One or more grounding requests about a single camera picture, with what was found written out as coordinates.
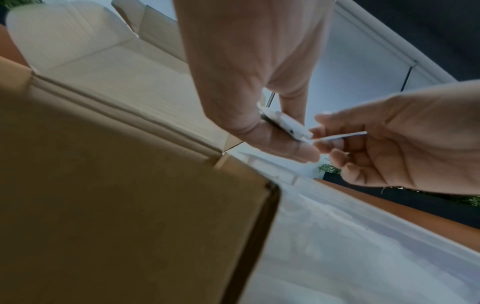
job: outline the brown cardboard box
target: brown cardboard box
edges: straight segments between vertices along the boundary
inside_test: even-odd
[[[0,58],[0,302],[235,303],[280,190],[186,63],[90,2],[7,22],[33,72]]]

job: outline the green plant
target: green plant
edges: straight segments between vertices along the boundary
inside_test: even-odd
[[[332,165],[324,164],[318,167],[320,171],[328,172],[328,173],[333,173],[333,174],[340,174],[340,170],[333,167]],[[425,192],[425,191],[419,191],[419,190],[414,190],[414,189],[408,189],[408,188],[403,188],[403,187],[390,187],[390,188],[397,188],[401,190],[406,190],[406,191],[412,191],[416,193],[421,193],[429,196],[434,196],[438,198],[442,198],[445,200],[457,202],[460,204],[467,204],[467,205],[472,205],[475,207],[480,207],[480,196],[467,196],[467,195],[454,195],[454,194],[443,194],[443,193],[433,193],[433,192]]]
[[[14,7],[24,6],[27,4],[43,3],[42,0],[0,0],[0,7],[7,8],[9,10]]]

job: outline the clear plastic bin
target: clear plastic bin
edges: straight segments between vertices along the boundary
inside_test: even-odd
[[[243,160],[277,182],[282,199],[241,304],[479,304],[477,252],[261,159]]]

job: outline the white stick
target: white stick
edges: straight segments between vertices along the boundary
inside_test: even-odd
[[[333,140],[333,139],[339,139],[339,138],[350,137],[350,136],[365,135],[366,133],[367,133],[366,131],[360,131],[360,132],[348,133],[348,134],[331,135],[331,136],[322,137],[320,138],[320,140]]]

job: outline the skin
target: skin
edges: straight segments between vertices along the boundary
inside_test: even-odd
[[[321,125],[311,131],[315,138],[368,132],[315,143],[349,183],[479,194],[479,117],[480,81],[473,81],[316,115]]]
[[[299,162],[316,147],[261,120],[264,87],[305,122],[309,82],[325,45],[333,0],[175,0],[178,24],[203,110],[250,145]]]

